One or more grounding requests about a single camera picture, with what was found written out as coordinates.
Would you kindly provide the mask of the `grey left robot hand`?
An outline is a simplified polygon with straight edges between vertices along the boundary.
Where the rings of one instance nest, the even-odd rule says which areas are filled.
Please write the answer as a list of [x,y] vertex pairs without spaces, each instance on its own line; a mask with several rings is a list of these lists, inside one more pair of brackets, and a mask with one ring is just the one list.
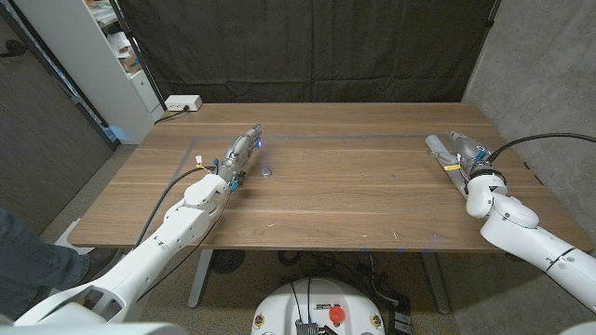
[[216,174],[228,183],[231,191],[235,191],[243,183],[246,165],[254,150],[262,146],[261,136],[261,125],[254,125],[230,145],[222,161],[218,163]]

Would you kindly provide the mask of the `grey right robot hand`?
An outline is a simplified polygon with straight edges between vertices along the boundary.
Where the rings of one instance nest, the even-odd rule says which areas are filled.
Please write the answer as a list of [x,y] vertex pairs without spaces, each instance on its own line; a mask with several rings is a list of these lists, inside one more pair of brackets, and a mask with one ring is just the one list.
[[491,151],[483,143],[464,134],[450,131],[449,137],[454,151],[443,149],[438,153],[439,160],[447,166],[459,166],[460,173],[467,181],[480,175],[493,174],[494,169],[487,162]]

